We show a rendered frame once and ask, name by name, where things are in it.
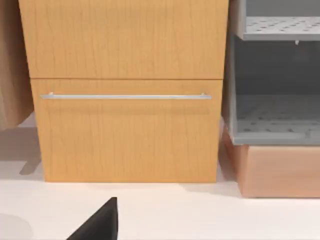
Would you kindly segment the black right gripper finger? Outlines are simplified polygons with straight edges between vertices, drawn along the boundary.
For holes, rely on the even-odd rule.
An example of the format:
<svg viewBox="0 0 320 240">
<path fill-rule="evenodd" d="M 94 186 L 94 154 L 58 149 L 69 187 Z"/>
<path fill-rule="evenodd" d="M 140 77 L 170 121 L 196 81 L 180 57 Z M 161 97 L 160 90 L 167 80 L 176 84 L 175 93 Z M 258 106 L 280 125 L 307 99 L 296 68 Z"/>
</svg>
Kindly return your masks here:
<svg viewBox="0 0 320 240">
<path fill-rule="evenodd" d="M 66 240 L 118 240 L 118 198 L 111 197 Z"/>
</svg>

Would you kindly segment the pale wooden cupboard side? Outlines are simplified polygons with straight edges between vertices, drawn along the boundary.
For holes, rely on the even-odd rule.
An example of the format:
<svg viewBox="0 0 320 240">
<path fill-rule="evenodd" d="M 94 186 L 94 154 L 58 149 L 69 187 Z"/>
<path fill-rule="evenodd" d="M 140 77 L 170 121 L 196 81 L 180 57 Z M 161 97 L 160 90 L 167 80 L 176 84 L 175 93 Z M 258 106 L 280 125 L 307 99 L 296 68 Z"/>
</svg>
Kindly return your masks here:
<svg viewBox="0 0 320 240">
<path fill-rule="evenodd" d="M 0 131 L 34 111 L 18 0 L 0 0 Z"/>
</svg>

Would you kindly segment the wooden cupboard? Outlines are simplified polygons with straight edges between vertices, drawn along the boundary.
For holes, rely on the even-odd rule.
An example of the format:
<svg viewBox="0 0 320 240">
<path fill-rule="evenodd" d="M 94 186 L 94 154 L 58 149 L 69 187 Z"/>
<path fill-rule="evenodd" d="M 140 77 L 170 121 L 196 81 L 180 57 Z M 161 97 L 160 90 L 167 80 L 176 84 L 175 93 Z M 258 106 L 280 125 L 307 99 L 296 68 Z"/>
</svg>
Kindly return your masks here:
<svg viewBox="0 0 320 240">
<path fill-rule="evenodd" d="M 221 79 L 230 0 L 18 0 L 33 79 Z"/>
</svg>

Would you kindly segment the grey pierced drawer inside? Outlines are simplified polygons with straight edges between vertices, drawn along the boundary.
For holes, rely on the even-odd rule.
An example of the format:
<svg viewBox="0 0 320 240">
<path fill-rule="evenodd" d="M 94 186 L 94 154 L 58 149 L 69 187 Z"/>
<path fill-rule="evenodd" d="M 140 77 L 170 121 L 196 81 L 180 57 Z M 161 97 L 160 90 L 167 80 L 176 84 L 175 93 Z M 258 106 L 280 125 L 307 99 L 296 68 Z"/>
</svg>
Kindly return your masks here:
<svg viewBox="0 0 320 240">
<path fill-rule="evenodd" d="M 230 33 L 221 114 L 235 145 L 320 146 L 320 41 Z"/>
</svg>

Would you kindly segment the grey pierced shelf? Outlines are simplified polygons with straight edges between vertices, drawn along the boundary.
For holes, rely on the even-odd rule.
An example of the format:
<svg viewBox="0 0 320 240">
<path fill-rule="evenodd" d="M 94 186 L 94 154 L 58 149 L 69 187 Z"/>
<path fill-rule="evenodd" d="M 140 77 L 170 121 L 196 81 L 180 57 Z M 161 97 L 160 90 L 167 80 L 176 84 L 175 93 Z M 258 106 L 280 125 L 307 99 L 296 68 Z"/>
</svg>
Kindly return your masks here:
<svg viewBox="0 0 320 240">
<path fill-rule="evenodd" d="M 320 41 L 320 0 L 231 0 L 229 16 L 243 41 Z"/>
</svg>

